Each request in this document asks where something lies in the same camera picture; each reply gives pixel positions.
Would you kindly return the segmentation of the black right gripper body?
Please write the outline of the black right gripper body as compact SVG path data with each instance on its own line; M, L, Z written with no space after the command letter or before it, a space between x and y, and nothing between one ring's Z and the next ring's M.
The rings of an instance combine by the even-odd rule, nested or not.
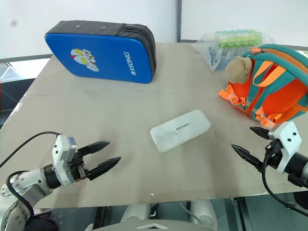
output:
M260 167L260 172L263 169L263 166L265 165L272 167L273 169L277 169L279 163L282 159L282 152L281 149L283 148L282 143L280 140L274 140L271 141L266 147L265 147L265 157Z

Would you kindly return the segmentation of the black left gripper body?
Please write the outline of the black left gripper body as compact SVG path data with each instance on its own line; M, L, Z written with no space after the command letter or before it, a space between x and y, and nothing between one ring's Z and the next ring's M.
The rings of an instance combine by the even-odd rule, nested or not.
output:
M88 154L88 150L78 150L74 153L72 160L67 163L69 172L76 182L89 177L89 170L83 161L83 157Z

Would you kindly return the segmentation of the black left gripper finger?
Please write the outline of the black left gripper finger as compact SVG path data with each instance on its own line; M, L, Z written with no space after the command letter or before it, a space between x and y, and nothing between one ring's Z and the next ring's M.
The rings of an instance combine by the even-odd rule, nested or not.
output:
M96 168L90 170L88 172L88 179L89 180L94 180L97 177L105 174L108 172L110 169L112 169L117 163L121 160L121 157L115 157L108 159L102 163L100 163Z
M78 149L77 153L80 154L81 156L93 154L93 153L96 153L96 152L102 150L103 148L105 148L109 144L110 144L110 142L108 142L108 141L98 141L98 142L89 144L85 147Z

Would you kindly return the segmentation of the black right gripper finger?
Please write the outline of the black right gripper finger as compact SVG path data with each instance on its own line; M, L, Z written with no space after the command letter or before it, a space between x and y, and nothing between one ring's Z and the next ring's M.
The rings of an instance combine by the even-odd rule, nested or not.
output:
M232 148L234 149L234 151L246 162L250 163L251 165L253 165L258 172L262 171L262 166L263 166L263 162L261 162L258 158L256 158L255 156L251 155L250 152L248 150L246 150L245 148L236 145L236 144L231 144Z
M261 127L250 127L249 128L251 131L253 131L256 135L266 139L266 140L270 140L269 137L269 130L265 129L265 128L261 128Z

